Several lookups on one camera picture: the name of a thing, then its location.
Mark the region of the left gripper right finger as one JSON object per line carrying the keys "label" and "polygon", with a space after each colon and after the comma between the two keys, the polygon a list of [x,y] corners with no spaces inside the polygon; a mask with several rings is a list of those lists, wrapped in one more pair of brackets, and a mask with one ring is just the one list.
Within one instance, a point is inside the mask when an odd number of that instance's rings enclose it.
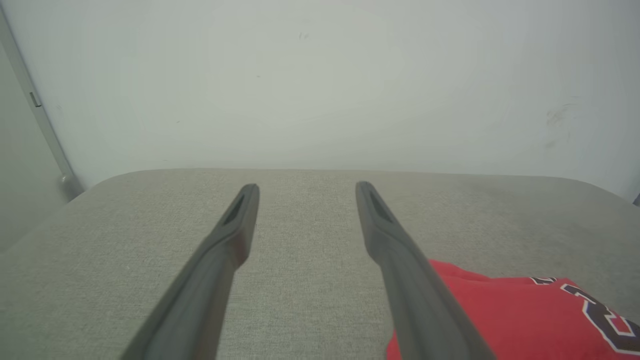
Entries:
{"label": "left gripper right finger", "polygon": [[439,274],[367,181],[355,186],[366,251],[381,269],[403,360],[496,356]]}

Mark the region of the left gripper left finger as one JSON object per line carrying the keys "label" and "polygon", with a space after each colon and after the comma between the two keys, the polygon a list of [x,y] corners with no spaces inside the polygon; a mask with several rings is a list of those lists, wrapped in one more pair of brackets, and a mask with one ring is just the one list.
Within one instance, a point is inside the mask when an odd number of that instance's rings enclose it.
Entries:
{"label": "left gripper left finger", "polygon": [[234,274],[249,258],[260,191],[245,184],[170,284],[124,360],[213,360]]}

